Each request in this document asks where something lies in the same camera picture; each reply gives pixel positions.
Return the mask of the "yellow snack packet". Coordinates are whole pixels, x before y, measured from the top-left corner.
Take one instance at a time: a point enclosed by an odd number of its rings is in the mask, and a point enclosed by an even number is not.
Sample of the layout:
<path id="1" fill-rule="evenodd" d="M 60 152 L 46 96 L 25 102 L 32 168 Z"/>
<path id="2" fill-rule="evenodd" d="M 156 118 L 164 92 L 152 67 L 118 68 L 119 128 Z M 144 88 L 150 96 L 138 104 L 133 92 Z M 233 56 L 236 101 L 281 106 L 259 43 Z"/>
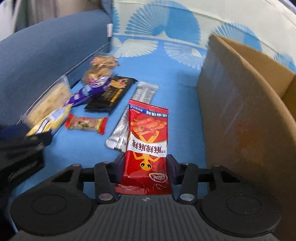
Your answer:
<path id="1" fill-rule="evenodd" d="M 55 132 L 62 126 L 67 117 L 70 114 L 72 104 L 66 105 L 62 108 L 56 109 L 48 116 L 43 118 L 38 122 L 27 134 L 27 136 L 32 136 L 40 133 L 50 132 L 54 135 Z"/>

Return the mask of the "red shrimp snack packet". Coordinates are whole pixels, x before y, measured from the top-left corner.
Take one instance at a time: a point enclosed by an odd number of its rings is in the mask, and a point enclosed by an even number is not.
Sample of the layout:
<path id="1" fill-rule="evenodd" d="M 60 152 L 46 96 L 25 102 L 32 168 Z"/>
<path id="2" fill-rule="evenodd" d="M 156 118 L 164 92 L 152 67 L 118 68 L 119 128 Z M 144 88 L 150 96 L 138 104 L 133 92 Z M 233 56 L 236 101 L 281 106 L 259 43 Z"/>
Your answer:
<path id="1" fill-rule="evenodd" d="M 166 162 L 168 115 L 166 108 L 129 100 L 125 165 L 115 192 L 124 195 L 172 194 Z"/>

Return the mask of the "clear bag of beige crackers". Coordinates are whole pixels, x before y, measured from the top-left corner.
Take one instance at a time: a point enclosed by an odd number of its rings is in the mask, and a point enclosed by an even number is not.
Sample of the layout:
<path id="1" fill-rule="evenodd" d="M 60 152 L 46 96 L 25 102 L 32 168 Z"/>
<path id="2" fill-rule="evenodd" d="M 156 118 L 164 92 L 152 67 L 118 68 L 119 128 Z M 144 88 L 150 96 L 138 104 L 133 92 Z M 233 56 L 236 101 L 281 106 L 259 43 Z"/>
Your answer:
<path id="1" fill-rule="evenodd" d="M 62 75 L 31 105 L 17 124 L 25 123 L 32 128 L 48 114 L 61 108 L 71 97 L 70 90 L 67 76 Z"/>

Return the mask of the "purple candy bar wrapper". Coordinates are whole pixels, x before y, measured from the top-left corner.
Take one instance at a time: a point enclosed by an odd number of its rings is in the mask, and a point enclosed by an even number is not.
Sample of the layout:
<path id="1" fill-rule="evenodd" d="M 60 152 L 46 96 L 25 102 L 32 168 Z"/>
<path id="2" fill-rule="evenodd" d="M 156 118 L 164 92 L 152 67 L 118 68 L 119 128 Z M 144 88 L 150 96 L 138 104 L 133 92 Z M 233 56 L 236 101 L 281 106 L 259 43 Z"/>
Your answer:
<path id="1" fill-rule="evenodd" d="M 107 88 L 111 83 L 111 77 L 104 76 L 98 80 L 90 82 L 85 85 L 79 91 L 74 93 L 65 103 L 64 106 L 72 105 L 77 106 L 89 101 L 93 97 L 101 96 L 106 92 Z"/>

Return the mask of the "red-ended nut bar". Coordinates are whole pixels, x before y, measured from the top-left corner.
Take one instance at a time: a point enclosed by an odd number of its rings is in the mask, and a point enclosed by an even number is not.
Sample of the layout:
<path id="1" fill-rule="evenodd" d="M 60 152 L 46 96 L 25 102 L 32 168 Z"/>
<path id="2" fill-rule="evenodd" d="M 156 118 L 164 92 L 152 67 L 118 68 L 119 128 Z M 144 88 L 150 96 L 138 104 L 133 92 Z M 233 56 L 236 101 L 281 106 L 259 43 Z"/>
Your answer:
<path id="1" fill-rule="evenodd" d="M 65 121 L 68 130 L 94 131 L 103 135 L 108 118 L 87 118 L 70 114 Z"/>

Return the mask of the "black chocolate bar wrapper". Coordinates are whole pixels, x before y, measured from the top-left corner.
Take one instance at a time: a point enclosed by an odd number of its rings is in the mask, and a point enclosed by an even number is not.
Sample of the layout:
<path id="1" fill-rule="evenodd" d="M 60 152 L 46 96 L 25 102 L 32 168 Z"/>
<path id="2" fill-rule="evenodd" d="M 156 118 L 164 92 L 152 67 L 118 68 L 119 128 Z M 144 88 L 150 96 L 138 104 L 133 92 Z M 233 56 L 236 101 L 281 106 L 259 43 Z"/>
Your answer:
<path id="1" fill-rule="evenodd" d="M 112 77 L 106 92 L 101 96 L 91 99 L 84 109 L 89 112 L 111 114 L 125 96 L 126 92 L 135 83 L 137 83 L 137 80 L 134 78 L 123 76 Z"/>

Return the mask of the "brown cardboard box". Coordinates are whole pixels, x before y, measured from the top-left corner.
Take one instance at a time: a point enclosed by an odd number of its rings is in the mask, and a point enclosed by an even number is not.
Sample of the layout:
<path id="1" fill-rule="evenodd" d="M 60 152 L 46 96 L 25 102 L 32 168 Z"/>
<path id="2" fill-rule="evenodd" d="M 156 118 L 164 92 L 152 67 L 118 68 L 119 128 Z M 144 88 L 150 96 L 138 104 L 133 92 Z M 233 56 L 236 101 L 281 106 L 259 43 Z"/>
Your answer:
<path id="1" fill-rule="evenodd" d="M 208 45 L 197 83 L 206 162 L 276 196 L 276 235 L 295 240 L 295 73 L 227 37 Z"/>

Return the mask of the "brown peanut candy packet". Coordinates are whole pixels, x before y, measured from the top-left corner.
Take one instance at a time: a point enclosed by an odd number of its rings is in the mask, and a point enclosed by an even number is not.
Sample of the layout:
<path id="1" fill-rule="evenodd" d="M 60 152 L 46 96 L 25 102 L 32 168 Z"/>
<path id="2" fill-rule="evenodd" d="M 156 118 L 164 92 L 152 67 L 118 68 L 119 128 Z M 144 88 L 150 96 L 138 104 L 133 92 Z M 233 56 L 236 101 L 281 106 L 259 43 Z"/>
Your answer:
<path id="1" fill-rule="evenodd" d="M 110 68 L 102 67 L 98 69 L 90 69 L 87 70 L 82 78 L 82 81 L 85 84 L 89 84 L 90 82 L 93 82 L 95 80 L 99 80 L 101 77 L 108 76 L 110 77 L 112 75 L 112 71 Z"/>

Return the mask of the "blue fan-patterned sofa cover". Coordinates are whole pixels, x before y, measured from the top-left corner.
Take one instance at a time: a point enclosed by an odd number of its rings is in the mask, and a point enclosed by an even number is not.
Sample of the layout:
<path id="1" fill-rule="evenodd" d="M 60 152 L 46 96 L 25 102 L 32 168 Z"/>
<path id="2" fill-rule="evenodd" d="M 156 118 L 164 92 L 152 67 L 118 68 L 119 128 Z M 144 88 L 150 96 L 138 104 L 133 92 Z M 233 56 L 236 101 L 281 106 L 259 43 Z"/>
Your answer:
<path id="1" fill-rule="evenodd" d="M 169 109 L 169 153 L 178 161 L 206 167 L 205 144 L 196 85 L 212 33 L 263 51 L 295 71 L 295 9 L 280 1 L 115 1 L 111 53 L 119 58 L 115 73 L 158 85 L 152 104 Z M 144 20 L 148 35 L 132 27 Z M 132 97 L 125 94 L 107 121 L 106 133 L 61 127 L 45 148 L 45 167 L 20 184 L 13 198 L 70 164 L 93 167 L 114 161 L 119 152 L 105 142 Z"/>

